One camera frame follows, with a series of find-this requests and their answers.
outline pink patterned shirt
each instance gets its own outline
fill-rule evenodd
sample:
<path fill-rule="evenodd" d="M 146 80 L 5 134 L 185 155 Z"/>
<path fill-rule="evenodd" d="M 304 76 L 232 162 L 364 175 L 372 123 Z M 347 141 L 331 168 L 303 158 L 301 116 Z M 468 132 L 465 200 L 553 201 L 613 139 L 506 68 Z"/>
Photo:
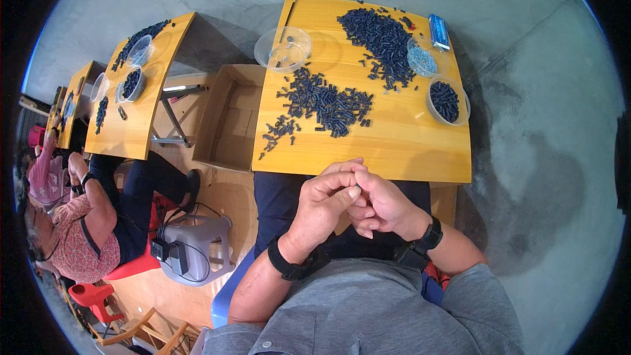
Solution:
<path fill-rule="evenodd" d="M 62 158 L 57 156 L 51 159 L 56 145 L 57 140 L 54 137 L 46 137 L 42 154 L 28 172 L 29 192 L 37 201 L 47 206 L 47 210 L 59 201 L 66 203 L 70 200 L 70 187 L 66 186 L 68 178 L 67 175 L 64 176 Z"/>
<path fill-rule="evenodd" d="M 52 221 L 57 224 L 59 245 L 52 255 L 52 264 L 61 275 L 84 284 L 93 284 L 113 271 L 121 261 L 121 250 L 114 233 L 98 249 L 83 224 L 90 212 L 86 195 L 71 199 L 55 211 Z"/>

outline hand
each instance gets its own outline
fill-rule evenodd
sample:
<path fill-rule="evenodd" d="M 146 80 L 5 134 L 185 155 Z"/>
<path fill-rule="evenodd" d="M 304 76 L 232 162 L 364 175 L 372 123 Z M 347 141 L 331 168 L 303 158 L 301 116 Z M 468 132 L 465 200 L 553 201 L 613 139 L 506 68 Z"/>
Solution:
<path fill-rule="evenodd" d="M 355 186 L 355 174 L 342 171 L 359 168 L 365 166 L 357 160 L 334 163 L 318 177 L 304 182 L 296 218 L 289 231 L 278 241 L 279 250 L 288 262 L 302 263 L 331 235 L 339 215 L 360 197 L 361 190 Z"/>
<path fill-rule="evenodd" d="M 392 182 L 368 171 L 357 171 L 355 179 L 369 204 L 350 206 L 348 215 L 359 235 L 371 238 L 372 231 L 395 232 L 405 241 L 423 237 L 432 218 L 415 206 Z"/>
<path fill-rule="evenodd" d="M 60 123 L 61 123 L 61 115 L 56 115 L 55 118 L 52 120 L 52 127 L 56 128 L 57 126 L 59 126 Z"/>
<path fill-rule="evenodd" d="M 81 178 L 88 172 L 88 165 L 85 164 L 83 156 L 79 153 L 72 153 L 68 157 L 68 175 L 70 184 L 81 185 Z"/>
<path fill-rule="evenodd" d="M 345 161 L 345 162 L 334 162 L 334 163 L 331 163 L 330 165 L 327 166 L 326 169 L 322 170 L 322 172 L 320 173 L 320 176 L 326 175 L 326 174 L 329 174 L 329 173 L 339 173 L 339 172 L 342 172 L 342 171 L 348 171 L 348 172 L 351 172 L 351 173 L 355 173 L 356 171 L 359 171 L 359 170 L 364 170 L 364 171 L 368 170 L 368 166 L 363 164 L 363 157 L 361 157 L 361 156 L 353 158 L 353 159 L 350 159 L 350 160 Z M 360 194 L 359 197 L 353 203 L 353 205 L 358 205 L 360 207 L 365 207 L 366 206 L 366 198 Z"/>

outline power adapter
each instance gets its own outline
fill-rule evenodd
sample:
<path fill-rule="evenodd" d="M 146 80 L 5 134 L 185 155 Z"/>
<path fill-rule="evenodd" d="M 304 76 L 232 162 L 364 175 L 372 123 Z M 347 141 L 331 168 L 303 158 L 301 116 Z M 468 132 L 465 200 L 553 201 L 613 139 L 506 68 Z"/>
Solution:
<path fill-rule="evenodd" d="M 169 257 L 169 244 L 159 238 L 152 239 L 151 253 L 157 260 L 166 262 Z"/>
<path fill-rule="evenodd" d="M 171 258 L 171 268 L 173 272 L 178 275 L 183 275 L 189 271 L 189 266 L 186 261 L 186 249 L 185 244 L 181 241 L 174 241 L 169 243 L 169 257 Z"/>

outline blue box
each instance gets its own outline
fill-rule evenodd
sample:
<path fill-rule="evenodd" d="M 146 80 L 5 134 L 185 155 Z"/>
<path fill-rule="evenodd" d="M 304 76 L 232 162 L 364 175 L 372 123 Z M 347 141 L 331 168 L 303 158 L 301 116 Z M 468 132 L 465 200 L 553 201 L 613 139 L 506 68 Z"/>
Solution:
<path fill-rule="evenodd" d="M 449 50 L 449 37 L 447 36 L 447 27 L 445 20 L 436 14 L 430 14 L 430 37 L 432 45 L 440 47 L 443 50 Z"/>

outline shoe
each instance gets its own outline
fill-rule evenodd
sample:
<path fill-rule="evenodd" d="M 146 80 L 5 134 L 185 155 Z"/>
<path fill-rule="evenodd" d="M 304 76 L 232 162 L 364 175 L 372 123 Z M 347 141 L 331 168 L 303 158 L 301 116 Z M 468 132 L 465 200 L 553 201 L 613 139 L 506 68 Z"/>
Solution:
<path fill-rule="evenodd" d="M 189 182 L 189 192 L 191 193 L 191 198 L 189 199 L 189 202 L 182 207 L 182 211 L 186 214 L 190 214 L 195 208 L 195 203 L 197 202 L 197 196 L 199 194 L 199 186 L 201 185 L 199 170 L 189 170 L 189 172 L 186 173 L 186 180 Z"/>

